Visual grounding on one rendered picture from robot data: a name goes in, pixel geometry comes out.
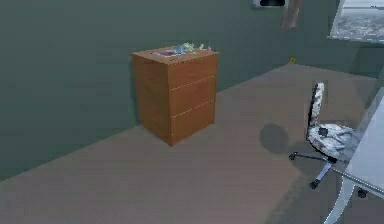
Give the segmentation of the pinkish brown hanging cloth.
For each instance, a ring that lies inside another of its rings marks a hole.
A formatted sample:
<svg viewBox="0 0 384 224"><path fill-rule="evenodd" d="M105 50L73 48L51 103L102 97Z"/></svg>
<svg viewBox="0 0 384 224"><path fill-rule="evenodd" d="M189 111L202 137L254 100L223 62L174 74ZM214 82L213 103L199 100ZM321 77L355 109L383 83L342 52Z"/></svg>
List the pinkish brown hanging cloth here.
<svg viewBox="0 0 384 224"><path fill-rule="evenodd" d="M281 21L282 29L295 28L303 0L289 0Z"/></svg>

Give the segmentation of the white patterned office chair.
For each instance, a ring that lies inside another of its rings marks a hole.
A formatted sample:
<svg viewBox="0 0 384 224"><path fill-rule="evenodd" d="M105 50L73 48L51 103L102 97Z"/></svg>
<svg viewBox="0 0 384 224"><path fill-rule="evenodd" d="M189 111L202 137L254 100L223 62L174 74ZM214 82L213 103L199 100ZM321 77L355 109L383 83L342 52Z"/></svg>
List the white patterned office chair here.
<svg viewBox="0 0 384 224"><path fill-rule="evenodd" d="M351 156L347 151L347 144L357 137L356 131L348 126L335 123L321 123L319 115L321 111L325 84L318 82L313 87L311 103L308 111L306 140L323 157L300 154L293 152L290 160L296 157L323 160L326 162L317 177L309 184L316 189L328 171L337 163L348 162Z"/></svg>

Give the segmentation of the brown wooden chest of drawers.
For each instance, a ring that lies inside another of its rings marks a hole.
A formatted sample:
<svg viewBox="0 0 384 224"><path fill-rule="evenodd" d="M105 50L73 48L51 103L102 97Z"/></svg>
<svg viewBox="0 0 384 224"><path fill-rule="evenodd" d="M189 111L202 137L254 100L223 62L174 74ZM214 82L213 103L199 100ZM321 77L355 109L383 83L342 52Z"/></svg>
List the brown wooden chest of drawers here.
<svg viewBox="0 0 384 224"><path fill-rule="evenodd" d="M167 49L134 52L132 65L141 124L173 146L215 121L219 54L152 54Z"/></svg>

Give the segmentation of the pale grey desk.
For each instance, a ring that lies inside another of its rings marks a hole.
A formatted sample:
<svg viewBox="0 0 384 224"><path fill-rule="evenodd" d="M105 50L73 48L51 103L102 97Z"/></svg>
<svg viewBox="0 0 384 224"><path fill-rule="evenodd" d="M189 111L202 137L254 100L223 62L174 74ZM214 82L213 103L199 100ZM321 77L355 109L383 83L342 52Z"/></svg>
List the pale grey desk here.
<svg viewBox="0 0 384 224"><path fill-rule="evenodd" d="M366 111L359 137L349 163L339 171L338 198L323 224L337 223L356 188L384 199L384 87Z"/></svg>

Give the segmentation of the red and white flat book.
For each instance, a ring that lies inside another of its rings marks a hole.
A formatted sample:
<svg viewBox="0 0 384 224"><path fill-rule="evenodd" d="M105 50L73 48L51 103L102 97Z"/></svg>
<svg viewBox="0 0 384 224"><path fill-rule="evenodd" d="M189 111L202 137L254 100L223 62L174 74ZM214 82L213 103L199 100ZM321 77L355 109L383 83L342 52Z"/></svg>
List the red and white flat book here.
<svg viewBox="0 0 384 224"><path fill-rule="evenodd" d="M167 58L167 57L172 57L172 56L177 55L177 52L175 50L172 50L172 49L167 49L167 50L152 52L152 54L156 55L156 56Z"/></svg>

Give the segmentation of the framed picture with white frame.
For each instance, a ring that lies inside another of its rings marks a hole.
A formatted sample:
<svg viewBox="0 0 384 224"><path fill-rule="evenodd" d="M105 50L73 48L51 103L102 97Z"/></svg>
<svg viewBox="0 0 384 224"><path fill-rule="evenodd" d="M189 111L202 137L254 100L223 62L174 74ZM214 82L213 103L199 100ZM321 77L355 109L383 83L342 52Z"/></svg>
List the framed picture with white frame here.
<svg viewBox="0 0 384 224"><path fill-rule="evenodd" d="M286 7L290 0L252 0L256 8L281 8Z"/></svg>

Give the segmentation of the blue green crumpled object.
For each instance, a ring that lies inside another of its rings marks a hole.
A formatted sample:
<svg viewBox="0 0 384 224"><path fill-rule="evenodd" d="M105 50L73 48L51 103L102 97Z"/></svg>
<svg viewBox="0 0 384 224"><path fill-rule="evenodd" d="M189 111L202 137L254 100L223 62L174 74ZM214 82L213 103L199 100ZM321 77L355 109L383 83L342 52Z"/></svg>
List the blue green crumpled object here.
<svg viewBox="0 0 384 224"><path fill-rule="evenodd" d="M185 42L181 45L176 46L173 52L176 54L197 54L198 52L211 51L212 48L208 46L205 48L204 44L199 47L195 47L193 43Z"/></svg>

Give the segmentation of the window with white frame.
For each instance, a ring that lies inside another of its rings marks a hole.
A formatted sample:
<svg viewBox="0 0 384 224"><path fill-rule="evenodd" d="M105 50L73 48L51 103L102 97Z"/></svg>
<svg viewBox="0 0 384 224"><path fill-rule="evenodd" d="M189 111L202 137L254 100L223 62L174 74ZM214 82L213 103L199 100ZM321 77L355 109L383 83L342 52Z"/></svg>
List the window with white frame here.
<svg viewBox="0 0 384 224"><path fill-rule="evenodd" d="M384 0L340 0L328 38L384 44Z"/></svg>

